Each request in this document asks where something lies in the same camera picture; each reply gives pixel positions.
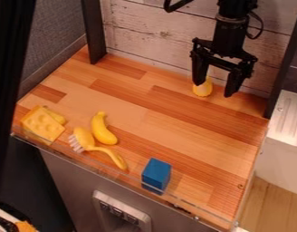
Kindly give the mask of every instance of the blue block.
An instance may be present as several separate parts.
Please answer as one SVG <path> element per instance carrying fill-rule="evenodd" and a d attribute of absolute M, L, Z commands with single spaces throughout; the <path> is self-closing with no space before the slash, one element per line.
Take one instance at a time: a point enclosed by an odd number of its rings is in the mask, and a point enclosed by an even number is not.
<path fill-rule="evenodd" d="M 142 172 L 142 182 L 160 190 L 165 190 L 170 181 L 171 165 L 158 159 L 150 159 Z M 161 191 L 142 184 L 144 189 L 162 195 Z"/>

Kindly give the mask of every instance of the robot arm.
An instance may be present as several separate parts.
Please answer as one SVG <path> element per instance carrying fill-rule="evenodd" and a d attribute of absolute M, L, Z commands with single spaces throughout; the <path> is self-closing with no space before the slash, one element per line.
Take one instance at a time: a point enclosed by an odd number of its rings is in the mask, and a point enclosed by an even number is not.
<path fill-rule="evenodd" d="M 170 5 L 171 0 L 165 0 L 164 8 L 167 12 L 173 12 L 191 1 L 181 0 Z M 193 40 L 194 47 L 190 53 L 193 82 L 198 86 L 206 81 L 209 65 L 229 71 L 225 97 L 230 97 L 239 91 L 245 78 L 252 76 L 257 58 L 243 49 L 244 39 L 246 36 L 250 39 L 258 38 L 263 31 L 263 21 L 252 12 L 257 7 L 257 0 L 219 0 L 217 4 L 219 12 L 213 41 Z M 254 37 L 247 32 L 250 16 L 262 24 L 259 34 Z M 224 57 L 237 58 L 241 62 L 230 63 L 223 60 Z"/>

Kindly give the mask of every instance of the toy banana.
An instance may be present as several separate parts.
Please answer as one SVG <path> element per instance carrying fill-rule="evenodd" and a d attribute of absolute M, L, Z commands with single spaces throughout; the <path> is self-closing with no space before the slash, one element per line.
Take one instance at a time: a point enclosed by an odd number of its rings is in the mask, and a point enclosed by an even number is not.
<path fill-rule="evenodd" d="M 93 116 L 91 120 L 92 133 L 99 142 L 107 145 L 114 145 L 118 143 L 118 138 L 109 131 L 105 125 L 105 116 L 106 113 L 103 111 L 100 111 Z"/>

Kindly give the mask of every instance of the whitewashed wood panel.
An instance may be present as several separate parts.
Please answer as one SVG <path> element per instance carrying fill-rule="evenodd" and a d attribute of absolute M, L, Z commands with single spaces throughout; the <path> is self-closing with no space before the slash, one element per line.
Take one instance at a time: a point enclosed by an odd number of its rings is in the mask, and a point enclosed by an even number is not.
<path fill-rule="evenodd" d="M 165 14 L 159 8 L 122 0 L 112 3 L 113 23 L 119 28 L 181 42 L 190 48 L 193 38 L 211 40 L 214 34 L 216 22 L 212 19 L 177 12 Z M 260 63 L 280 67 L 289 38 L 288 35 L 263 32 L 257 40 L 246 39 L 244 48 L 256 55 Z"/>
<path fill-rule="evenodd" d="M 164 0 L 142 0 L 140 2 L 162 7 Z M 218 12 L 216 4 L 217 0 L 194 0 L 192 3 L 179 9 L 179 11 L 214 18 Z M 297 0 L 259 0 L 258 5 L 259 7 L 254 11 L 263 18 L 266 30 L 292 34 L 297 18 Z M 259 26 L 254 19 L 251 25 Z"/>
<path fill-rule="evenodd" d="M 180 12 L 167 14 L 160 7 L 142 4 L 145 1 L 101 0 L 110 51 L 190 74 L 191 40 L 196 36 L 212 39 L 215 20 Z M 246 39 L 245 50 L 256 55 L 259 62 L 253 77 L 244 82 L 245 92 L 270 93 L 289 39 L 273 32 L 264 32 L 256 41 Z M 224 85 L 228 72 L 213 67 L 209 74 Z"/>

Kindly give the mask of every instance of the wooden floor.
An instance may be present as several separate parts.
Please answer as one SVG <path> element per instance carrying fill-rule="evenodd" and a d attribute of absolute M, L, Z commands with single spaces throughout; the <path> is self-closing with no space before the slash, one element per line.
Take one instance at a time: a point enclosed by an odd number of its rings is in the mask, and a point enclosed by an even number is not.
<path fill-rule="evenodd" d="M 118 169 L 109 176 L 145 191 L 142 170 L 152 157 L 164 160 L 173 167 L 167 194 L 148 194 L 228 229 L 267 128 L 265 100 L 241 92 L 226 99 L 218 86 L 210 97 L 198 98 L 190 80 L 110 54 L 91 65 L 84 47 L 17 103 L 13 131 L 21 134 L 19 120 L 35 105 L 46 105 L 68 121 L 52 149 L 95 169 L 100 166 L 94 160 L 117 169 L 106 155 L 79 156 L 67 143 L 75 126 L 89 129 L 91 117 L 106 111 L 120 140 L 110 148 L 129 165 L 128 176 Z"/>
<path fill-rule="evenodd" d="M 297 194 L 255 178 L 239 225 L 249 232 L 297 232 Z"/>

